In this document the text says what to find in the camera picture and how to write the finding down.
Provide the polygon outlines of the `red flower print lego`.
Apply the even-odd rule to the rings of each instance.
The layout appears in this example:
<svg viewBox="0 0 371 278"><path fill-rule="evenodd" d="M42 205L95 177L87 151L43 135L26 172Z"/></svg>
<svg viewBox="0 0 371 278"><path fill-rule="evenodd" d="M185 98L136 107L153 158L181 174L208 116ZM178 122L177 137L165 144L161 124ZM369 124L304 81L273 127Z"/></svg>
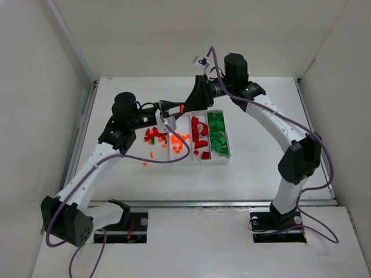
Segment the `red flower print lego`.
<svg viewBox="0 0 371 278"><path fill-rule="evenodd" d="M196 116L191 117L191 132L192 132L192 141L198 142L200 136L207 136L209 133L208 125L203 123Z"/></svg>

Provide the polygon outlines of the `red arch lego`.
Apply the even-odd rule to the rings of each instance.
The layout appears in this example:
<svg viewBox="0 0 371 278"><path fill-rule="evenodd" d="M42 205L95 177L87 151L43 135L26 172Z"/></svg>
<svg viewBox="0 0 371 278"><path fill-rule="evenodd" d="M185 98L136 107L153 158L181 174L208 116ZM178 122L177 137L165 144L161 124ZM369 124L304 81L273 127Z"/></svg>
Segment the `red arch lego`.
<svg viewBox="0 0 371 278"><path fill-rule="evenodd" d="M199 141L195 142L194 149L207 147L208 145L209 145L209 142L207 140L199 140Z"/></svg>

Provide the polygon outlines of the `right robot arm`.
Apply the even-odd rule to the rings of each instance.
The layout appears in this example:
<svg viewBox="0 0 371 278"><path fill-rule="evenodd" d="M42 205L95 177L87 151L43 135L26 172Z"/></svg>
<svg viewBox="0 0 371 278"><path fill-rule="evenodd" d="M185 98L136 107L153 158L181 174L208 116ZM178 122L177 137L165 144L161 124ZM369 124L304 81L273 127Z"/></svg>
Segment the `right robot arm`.
<svg viewBox="0 0 371 278"><path fill-rule="evenodd" d="M203 70L195 77L195 85L181 106L182 113L206 110L214 99L229 96L243 112L257 120L281 147L278 163L281 182L267 214L273 228L289 221L297 212L297 200L310 176L319 167L321 138L305 126L278 112L266 91L249 80L248 63L243 55L230 53L224 58L224 72L210 77L210 61L196 56L193 63Z"/></svg>

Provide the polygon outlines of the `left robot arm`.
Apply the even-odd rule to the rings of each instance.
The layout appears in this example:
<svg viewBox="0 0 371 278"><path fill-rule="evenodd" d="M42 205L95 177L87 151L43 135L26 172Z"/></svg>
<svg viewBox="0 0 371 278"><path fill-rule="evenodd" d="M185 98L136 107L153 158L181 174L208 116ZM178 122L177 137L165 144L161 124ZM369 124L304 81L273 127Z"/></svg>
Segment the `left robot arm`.
<svg viewBox="0 0 371 278"><path fill-rule="evenodd" d="M181 114L171 115L169 110L176 107L184 109L183 103L163 100L146 108L133 93L116 95L112 115L85 165L56 196L46 196L41 203L48 247L58 246L50 241L51 236L61 239L62 244L81 247L99 229L128 224L129 205L114 199L94 208L89 208L89 203L110 170L128 157L137 129L156 126L162 133L174 132L176 119Z"/></svg>

